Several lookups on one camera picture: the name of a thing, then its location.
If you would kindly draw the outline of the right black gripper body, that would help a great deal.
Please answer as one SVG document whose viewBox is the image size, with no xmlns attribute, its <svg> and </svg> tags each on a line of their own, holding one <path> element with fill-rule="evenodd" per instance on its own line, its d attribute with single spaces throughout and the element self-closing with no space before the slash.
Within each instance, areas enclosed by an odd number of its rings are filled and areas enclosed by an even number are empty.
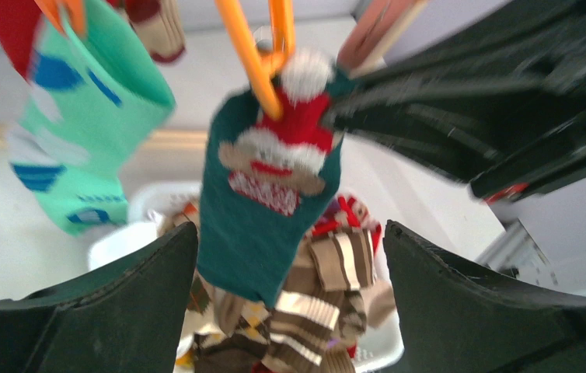
<svg viewBox="0 0 586 373">
<path fill-rule="evenodd" d="M 532 81 L 490 99 L 487 131 L 503 157 L 471 180 L 473 194 L 489 202 L 517 200 L 586 178 L 586 38 L 497 32 L 471 44 L 508 81 Z"/>
</svg>

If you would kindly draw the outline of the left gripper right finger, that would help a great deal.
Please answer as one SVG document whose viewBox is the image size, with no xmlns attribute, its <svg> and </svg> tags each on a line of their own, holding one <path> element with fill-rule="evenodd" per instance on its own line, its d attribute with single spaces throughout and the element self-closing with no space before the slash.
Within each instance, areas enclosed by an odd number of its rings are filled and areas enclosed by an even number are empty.
<svg viewBox="0 0 586 373">
<path fill-rule="evenodd" d="M 518 281 L 396 221 L 389 266 L 408 372 L 586 372 L 586 297 Z"/>
</svg>

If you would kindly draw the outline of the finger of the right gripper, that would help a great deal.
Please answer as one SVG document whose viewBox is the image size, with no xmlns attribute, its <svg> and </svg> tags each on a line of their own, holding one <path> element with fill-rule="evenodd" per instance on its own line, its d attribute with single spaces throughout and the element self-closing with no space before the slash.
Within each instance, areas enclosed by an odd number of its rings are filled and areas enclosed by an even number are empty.
<svg viewBox="0 0 586 373">
<path fill-rule="evenodd" d="M 584 111 L 586 89 L 369 89 L 323 122 L 459 183 L 535 183 L 581 158 L 582 138 L 560 129 Z"/>
<path fill-rule="evenodd" d="M 507 75 L 536 62 L 586 60 L 586 1 L 510 1 L 410 57 L 361 77 L 371 88 L 396 78 Z"/>
</svg>

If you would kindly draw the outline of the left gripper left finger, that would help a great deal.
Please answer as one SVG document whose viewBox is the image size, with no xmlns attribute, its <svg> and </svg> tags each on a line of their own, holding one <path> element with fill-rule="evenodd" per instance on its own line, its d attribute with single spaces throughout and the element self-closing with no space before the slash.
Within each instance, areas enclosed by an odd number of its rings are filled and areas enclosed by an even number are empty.
<svg viewBox="0 0 586 373">
<path fill-rule="evenodd" d="M 197 261 L 182 224 L 142 249 L 0 301 L 0 372 L 171 372 Z"/>
</svg>

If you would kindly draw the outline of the dark teal patterned sock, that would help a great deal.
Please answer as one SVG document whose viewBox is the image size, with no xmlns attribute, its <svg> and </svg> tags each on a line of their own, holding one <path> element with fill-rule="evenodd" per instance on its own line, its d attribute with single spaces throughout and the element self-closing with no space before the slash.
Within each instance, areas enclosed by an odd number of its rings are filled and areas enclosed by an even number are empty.
<svg viewBox="0 0 586 373">
<path fill-rule="evenodd" d="M 219 107 L 199 200 L 197 270 L 208 283 L 274 305 L 298 244 L 340 184 L 343 136 L 321 119 L 348 86 L 330 56 L 300 49 L 277 77 L 280 119 L 250 91 Z"/>
</svg>

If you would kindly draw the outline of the orange peg holding teal sock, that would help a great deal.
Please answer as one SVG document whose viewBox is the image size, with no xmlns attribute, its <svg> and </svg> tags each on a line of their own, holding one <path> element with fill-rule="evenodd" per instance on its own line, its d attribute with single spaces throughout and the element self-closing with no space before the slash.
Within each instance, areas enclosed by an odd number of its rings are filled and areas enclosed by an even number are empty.
<svg viewBox="0 0 586 373">
<path fill-rule="evenodd" d="M 295 51 L 295 21 L 290 0 L 270 0 L 270 30 L 272 47 L 260 51 L 238 0 L 216 0 L 233 47 L 242 62 L 249 83 L 261 109 L 278 120 L 283 107 L 275 92 L 272 78 L 284 67 Z"/>
</svg>

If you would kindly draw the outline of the mint green sock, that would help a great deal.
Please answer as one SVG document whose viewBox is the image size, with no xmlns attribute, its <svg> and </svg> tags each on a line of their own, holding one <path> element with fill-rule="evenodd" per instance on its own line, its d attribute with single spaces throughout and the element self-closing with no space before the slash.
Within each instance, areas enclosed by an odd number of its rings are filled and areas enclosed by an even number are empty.
<svg viewBox="0 0 586 373">
<path fill-rule="evenodd" d="M 84 2 L 87 31 L 43 21 L 30 51 L 30 98 L 10 164 L 49 219 L 77 235 L 121 225 L 118 173 L 173 112 L 173 93 L 138 36 L 105 1 Z"/>
</svg>

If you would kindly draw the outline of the orange clothes peg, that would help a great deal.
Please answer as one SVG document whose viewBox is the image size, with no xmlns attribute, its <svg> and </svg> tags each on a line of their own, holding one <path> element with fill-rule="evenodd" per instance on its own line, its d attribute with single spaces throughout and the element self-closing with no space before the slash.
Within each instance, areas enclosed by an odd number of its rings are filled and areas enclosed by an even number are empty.
<svg viewBox="0 0 586 373">
<path fill-rule="evenodd" d="M 62 35 L 66 36 L 63 21 L 79 36 L 87 36 L 85 2 L 83 0 L 35 0 L 39 10 L 49 23 Z"/>
</svg>

